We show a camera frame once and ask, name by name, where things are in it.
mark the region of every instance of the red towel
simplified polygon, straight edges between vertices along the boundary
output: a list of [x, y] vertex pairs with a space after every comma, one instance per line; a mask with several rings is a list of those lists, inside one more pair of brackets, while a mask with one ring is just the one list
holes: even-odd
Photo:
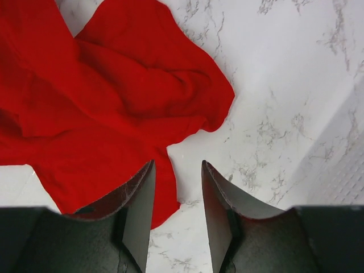
[[234, 92], [156, 0], [105, 0], [76, 38], [53, 0], [0, 0], [0, 165], [73, 213], [156, 160], [152, 227], [179, 208], [166, 147], [217, 130]]

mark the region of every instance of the red cloth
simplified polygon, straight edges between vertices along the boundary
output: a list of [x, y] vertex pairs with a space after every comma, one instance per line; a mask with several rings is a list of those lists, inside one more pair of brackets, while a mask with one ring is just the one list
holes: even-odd
[[0, 0], [0, 165], [73, 213], [156, 160], [152, 227], [179, 208], [166, 147], [217, 130], [233, 90], [156, 0], [106, 0], [73, 38], [53, 0]]

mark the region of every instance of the marble pattern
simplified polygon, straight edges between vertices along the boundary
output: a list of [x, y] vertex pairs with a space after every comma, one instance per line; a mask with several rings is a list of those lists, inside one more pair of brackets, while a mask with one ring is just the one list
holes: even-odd
[[[56, 2], [75, 35], [102, 0]], [[163, 2], [186, 36], [215, 59], [237, 95], [217, 132], [201, 131], [168, 148], [183, 204], [151, 232], [147, 272], [205, 273], [212, 266], [201, 201], [203, 159], [255, 197], [287, 209], [310, 203], [317, 184], [363, 132], [364, 2]], [[0, 168], [2, 192], [14, 192], [1, 205], [34, 204], [24, 187], [4, 186], [14, 180], [12, 168], [22, 167]], [[24, 168], [20, 179], [27, 182], [34, 175]], [[40, 192], [39, 181], [32, 181]], [[56, 209], [49, 196], [40, 195], [40, 202]]]

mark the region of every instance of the crumpled red cloth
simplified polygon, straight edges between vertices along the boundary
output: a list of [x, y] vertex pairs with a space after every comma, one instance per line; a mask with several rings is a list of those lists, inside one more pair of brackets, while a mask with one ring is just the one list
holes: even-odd
[[105, 0], [73, 38], [53, 0], [0, 0], [0, 165], [73, 213], [151, 159], [152, 227], [179, 208], [166, 147], [217, 130], [234, 92], [156, 0]]

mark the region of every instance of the marble tabletop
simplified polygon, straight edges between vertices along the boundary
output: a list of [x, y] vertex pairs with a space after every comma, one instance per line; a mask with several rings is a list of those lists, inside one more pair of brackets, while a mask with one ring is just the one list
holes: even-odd
[[[56, 2], [75, 35], [102, 1]], [[237, 98], [217, 132], [168, 148], [182, 206], [151, 232], [147, 272], [207, 273], [202, 160], [282, 209], [333, 202], [317, 191], [364, 129], [364, 1], [162, 2], [215, 59]], [[1, 167], [0, 192], [0, 205], [56, 209], [29, 166]], [[360, 202], [356, 195], [340, 200]]]

